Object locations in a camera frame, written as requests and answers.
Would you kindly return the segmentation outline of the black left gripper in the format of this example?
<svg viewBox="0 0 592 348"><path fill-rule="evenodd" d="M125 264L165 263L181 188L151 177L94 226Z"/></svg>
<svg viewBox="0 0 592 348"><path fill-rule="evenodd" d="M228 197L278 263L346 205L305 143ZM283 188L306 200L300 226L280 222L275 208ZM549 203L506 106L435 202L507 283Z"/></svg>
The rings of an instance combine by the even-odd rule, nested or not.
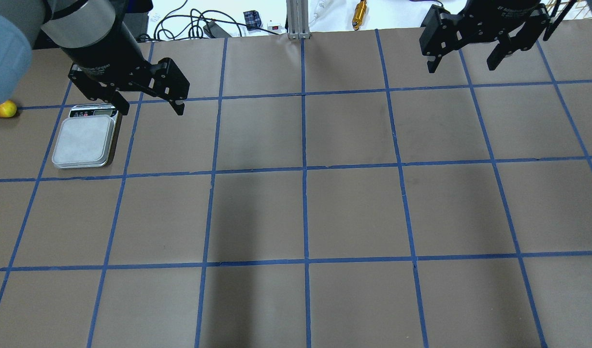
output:
<svg viewBox="0 0 592 348"><path fill-rule="evenodd" d="M91 101L113 105L123 116L130 104L124 92L140 92L167 101L178 116L185 112L190 82L175 61L150 63L123 21L98 42L68 48L68 78Z"/></svg>

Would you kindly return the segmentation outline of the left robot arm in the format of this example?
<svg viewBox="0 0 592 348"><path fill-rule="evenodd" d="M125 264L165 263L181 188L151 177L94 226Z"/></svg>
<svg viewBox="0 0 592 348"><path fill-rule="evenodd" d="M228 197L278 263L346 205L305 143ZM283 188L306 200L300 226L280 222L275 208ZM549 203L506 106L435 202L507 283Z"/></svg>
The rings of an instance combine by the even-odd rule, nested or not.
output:
<svg viewBox="0 0 592 348"><path fill-rule="evenodd" d="M0 0L0 105L31 65L32 49L46 34L71 59L68 77L90 101L130 104L122 92L163 99L181 116L190 83L172 58L144 58L124 23L127 0Z"/></svg>

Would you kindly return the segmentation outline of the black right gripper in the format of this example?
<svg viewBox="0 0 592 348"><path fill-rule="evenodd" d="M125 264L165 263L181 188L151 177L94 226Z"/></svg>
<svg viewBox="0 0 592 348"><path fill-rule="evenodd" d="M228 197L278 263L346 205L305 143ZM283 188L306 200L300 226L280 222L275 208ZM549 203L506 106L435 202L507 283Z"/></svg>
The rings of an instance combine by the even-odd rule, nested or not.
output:
<svg viewBox="0 0 592 348"><path fill-rule="evenodd" d="M468 44L497 42L487 58L494 71L515 51L530 50L550 20L538 0L469 0L457 14L431 7L421 23L419 45L428 72L435 73L446 54Z"/></svg>

